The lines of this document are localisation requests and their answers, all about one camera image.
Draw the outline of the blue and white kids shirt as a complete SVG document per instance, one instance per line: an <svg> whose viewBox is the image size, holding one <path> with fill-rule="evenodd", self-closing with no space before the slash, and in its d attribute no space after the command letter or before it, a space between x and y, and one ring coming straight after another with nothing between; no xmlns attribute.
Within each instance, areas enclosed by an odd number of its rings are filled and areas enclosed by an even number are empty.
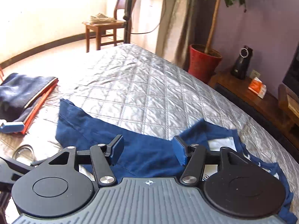
<svg viewBox="0 0 299 224"><path fill-rule="evenodd" d="M179 160L184 157L176 157L172 146L174 140L126 130L93 118L71 101L61 99L55 138L63 148L75 146L77 150L88 150L93 145L110 143L116 135L122 135L124 139L124 150L117 164L112 167L118 181L124 177L179 177L182 174L183 167ZM290 211L293 193L279 164L266 163L251 154L241 142L237 130L229 130L201 119L179 136L188 145L203 145L211 151L229 147L279 179L285 187L286 199L278 215L286 223L297 223L298 218Z"/></svg>

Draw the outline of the dark blue zipper storage bag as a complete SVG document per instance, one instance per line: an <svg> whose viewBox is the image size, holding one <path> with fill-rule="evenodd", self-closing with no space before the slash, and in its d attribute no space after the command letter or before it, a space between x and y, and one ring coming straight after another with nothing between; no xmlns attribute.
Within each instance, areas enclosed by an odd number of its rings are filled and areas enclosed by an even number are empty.
<svg viewBox="0 0 299 224"><path fill-rule="evenodd" d="M10 74L1 83L1 123L24 123L24 130L18 132L24 135L58 82L56 77Z"/></svg>

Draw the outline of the silver quilted bedspread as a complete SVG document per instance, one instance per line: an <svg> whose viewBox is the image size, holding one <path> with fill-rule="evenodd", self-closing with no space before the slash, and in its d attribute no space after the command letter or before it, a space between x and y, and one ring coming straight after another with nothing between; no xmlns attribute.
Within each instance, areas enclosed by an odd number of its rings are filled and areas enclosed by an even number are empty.
<svg viewBox="0 0 299 224"><path fill-rule="evenodd" d="M8 191L16 223L286 223L278 215L284 185L229 147L219 150L218 172L198 187L182 185L181 175L124 177L98 187L92 166L78 164L77 148L55 138L61 99L93 118L165 140L201 119L237 130L251 154L279 164L298 218L298 163L243 110L167 60L124 44L23 62L7 68L4 80L12 73L59 80L24 135L1 133L1 157L35 167Z"/></svg>

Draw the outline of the red plant pot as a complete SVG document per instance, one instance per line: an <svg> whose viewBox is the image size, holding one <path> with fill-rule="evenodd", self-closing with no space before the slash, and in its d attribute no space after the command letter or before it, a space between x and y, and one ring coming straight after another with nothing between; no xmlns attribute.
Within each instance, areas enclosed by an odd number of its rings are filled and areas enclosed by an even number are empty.
<svg viewBox="0 0 299 224"><path fill-rule="evenodd" d="M223 57L213 49L208 54L205 54L204 51L205 46L203 45L192 44L189 46L188 73L208 84Z"/></svg>

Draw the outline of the orange tissue box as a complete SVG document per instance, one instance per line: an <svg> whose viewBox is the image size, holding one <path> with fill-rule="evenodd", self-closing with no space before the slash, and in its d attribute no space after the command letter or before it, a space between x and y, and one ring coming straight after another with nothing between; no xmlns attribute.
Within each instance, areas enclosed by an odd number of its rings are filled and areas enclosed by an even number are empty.
<svg viewBox="0 0 299 224"><path fill-rule="evenodd" d="M258 97L260 97L261 99L264 98L264 96L266 94L266 91L267 91L266 85L263 84L263 82L257 77L255 77L251 81L251 83L249 84L248 89L250 91L252 91L254 94L256 94Z"/></svg>

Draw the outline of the dark wooden tv cabinet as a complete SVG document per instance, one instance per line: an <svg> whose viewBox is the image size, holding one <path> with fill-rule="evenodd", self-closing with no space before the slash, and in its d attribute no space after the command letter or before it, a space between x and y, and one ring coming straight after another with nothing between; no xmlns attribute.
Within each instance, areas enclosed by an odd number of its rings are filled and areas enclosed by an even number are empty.
<svg viewBox="0 0 299 224"><path fill-rule="evenodd" d="M298 149L298 123L279 107L279 101L266 93L260 98L248 87L251 78L237 79L229 71L218 72L208 85L251 116L275 139L283 138Z"/></svg>

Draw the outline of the beige curtain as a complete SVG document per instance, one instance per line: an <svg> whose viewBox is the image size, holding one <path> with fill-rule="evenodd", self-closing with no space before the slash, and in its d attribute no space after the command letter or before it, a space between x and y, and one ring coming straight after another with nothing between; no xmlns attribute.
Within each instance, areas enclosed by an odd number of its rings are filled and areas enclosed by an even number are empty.
<svg viewBox="0 0 299 224"><path fill-rule="evenodd" d="M186 67L188 48L195 39L198 0L163 0L156 54L180 68Z"/></svg>

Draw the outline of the black television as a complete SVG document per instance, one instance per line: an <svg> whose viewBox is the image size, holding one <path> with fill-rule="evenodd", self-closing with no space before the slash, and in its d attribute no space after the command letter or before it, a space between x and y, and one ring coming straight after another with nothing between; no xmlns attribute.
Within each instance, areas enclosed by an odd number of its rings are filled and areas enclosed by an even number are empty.
<svg viewBox="0 0 299 224"><path fill-rule="evenodd" d="M283 83L297 96L299 95L299 50L296 49L292 63L283 79Z"/></svg>

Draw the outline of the wooden chair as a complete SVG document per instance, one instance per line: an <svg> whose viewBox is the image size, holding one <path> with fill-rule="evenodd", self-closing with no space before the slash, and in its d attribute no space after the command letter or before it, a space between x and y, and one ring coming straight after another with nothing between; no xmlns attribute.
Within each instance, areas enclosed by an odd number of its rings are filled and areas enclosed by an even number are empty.
<svg viewBox="0 0 299 224"><path fill-rule="evenodd" d="M124 40L117 39L117 30L124 29L125 21L117 18L118 10L124 10L125 0L117 0L115 8L113 10L113 17L116 22L112 23L100 23L90 24L89 21L83 22L85 25L85 40L86 40L86 52L90 51L90 31L95 32L96 38L96 50L101 50L102 46L114 45L117 46L119 43L123 43Z"/></svg>

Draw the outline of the white sneakers on chair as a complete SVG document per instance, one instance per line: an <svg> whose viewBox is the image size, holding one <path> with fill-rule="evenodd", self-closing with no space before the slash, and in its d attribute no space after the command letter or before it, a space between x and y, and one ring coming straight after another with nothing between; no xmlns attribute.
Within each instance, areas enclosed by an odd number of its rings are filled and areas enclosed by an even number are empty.
<svg viewBox="0 0 299 224"><path fill-rule="evenodd" d="M112 17L108 17L107 15L102 13L91 15L89 19L90 24L112 23L112 22L116 22L116 19Z"/></svg>

